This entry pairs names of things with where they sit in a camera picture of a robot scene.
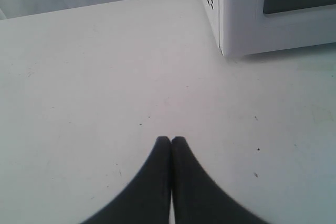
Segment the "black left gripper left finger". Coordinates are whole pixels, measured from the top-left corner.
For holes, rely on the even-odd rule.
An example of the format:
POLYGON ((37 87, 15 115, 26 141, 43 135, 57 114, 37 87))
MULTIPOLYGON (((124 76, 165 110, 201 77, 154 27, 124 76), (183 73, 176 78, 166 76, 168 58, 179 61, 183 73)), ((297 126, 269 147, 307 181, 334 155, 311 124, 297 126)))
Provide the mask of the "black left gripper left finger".
POLYGON ((84 223, 169 223, 170 204, 171 142, 159 136, 122 192, 84 223))

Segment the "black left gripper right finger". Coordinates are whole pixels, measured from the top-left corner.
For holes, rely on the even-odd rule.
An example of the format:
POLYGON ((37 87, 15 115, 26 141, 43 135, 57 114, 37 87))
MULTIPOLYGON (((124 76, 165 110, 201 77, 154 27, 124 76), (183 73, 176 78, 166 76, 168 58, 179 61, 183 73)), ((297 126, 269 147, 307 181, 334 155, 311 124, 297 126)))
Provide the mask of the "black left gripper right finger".
POLYGON ((211 179, 184 137, 175 137, 171 148, 176 223, 266 223, 211 179))

